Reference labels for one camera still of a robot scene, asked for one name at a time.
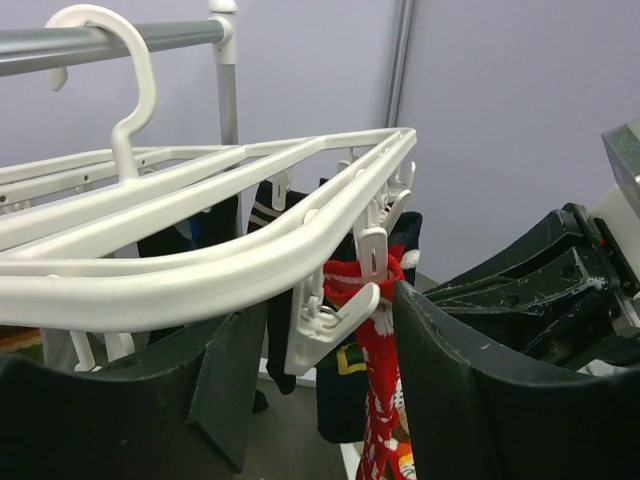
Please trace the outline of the red patterned christmas sock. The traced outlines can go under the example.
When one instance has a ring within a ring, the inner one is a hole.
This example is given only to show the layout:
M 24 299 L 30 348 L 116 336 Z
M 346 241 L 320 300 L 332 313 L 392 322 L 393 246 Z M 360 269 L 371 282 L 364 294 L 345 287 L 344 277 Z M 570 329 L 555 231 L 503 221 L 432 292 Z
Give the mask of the red patterned christmas sock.
M 398 259 L 402 253 L 400 245 L 389 248 L 388 279 L 379 285 L 379 304 L 352 333 L 361 349 L 368 377 L 358 479 L 417 477 L 393 325 L 393 287 L 405 280 Z

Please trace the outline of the navy santa belt sock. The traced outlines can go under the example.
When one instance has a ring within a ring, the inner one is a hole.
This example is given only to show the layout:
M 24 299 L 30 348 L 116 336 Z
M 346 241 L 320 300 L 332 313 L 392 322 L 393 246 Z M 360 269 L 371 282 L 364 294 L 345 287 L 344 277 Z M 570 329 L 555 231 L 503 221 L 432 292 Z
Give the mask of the navy santa belt sock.
M 403 247 L 398 257 L 405 280 L 415 283 L 420 258 L 419 237 L 423 217 L 418 212 L 403 213 L 391 234 L 389 246 Z M 366 364 L 356 337 L 351 334 L 316 367 L 318 432 L 334 444 L 359 442 L 365 424 L 364 402 L 368 390 Z

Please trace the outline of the white clip sock hanger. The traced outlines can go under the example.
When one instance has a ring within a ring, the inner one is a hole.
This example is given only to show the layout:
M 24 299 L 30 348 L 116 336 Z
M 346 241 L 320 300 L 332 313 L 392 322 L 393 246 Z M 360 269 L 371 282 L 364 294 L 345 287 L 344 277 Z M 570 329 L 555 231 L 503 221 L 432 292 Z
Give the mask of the white clip sock hanger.
M 412 128 L 244 145 L 136 147 L 158 87 L 142 33 L 93 4 L 56 12 L 48 34 L 103 33 L 131 59 L 133 105 L 105 149 L 1 171 L 1 324 L 63 338 L 72 372 L 104 372 L 137 338 L 291 291 L 286 365 L 295 373 L 367 318 L 389 316 L 387 246 L 409 199 L 389 184 Z

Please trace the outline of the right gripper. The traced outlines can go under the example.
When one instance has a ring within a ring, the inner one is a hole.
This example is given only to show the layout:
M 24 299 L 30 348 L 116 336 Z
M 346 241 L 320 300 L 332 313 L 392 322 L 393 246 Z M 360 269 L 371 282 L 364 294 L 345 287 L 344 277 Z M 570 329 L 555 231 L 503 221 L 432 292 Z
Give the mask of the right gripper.
M 639 281 L 605 221 L 567 203 L 480 265 L 430 290 L 444 313 L 564 368 L 639 364 Z

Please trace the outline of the black sock with logo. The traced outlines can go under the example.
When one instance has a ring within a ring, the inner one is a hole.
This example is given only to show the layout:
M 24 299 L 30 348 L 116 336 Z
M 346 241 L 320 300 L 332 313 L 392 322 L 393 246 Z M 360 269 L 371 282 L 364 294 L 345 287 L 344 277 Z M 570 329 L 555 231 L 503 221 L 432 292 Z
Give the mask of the black sock with logo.
M 181 220 L 137 242 L 140 258 L 168 256 L 204 249 L 237 237 L 239 197 L 233 196 L 207 211 Z

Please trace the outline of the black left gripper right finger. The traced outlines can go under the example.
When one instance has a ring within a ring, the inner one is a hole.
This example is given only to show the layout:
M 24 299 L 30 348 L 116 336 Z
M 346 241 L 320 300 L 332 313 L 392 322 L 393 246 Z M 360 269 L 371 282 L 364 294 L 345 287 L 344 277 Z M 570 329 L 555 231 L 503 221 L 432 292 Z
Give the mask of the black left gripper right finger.
M 394 287 L 421 479 L 635 479 L 639 373 L 592 376 L 518 353 Z

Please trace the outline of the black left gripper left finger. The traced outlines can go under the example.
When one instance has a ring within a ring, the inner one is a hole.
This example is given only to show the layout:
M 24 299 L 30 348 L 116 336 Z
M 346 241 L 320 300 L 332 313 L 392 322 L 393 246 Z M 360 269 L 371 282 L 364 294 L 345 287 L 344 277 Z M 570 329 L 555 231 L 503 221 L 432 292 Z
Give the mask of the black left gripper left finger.
M 263 304 L 93 373 L 1 358 L 5 479 L 231 479 L 244 467 Z

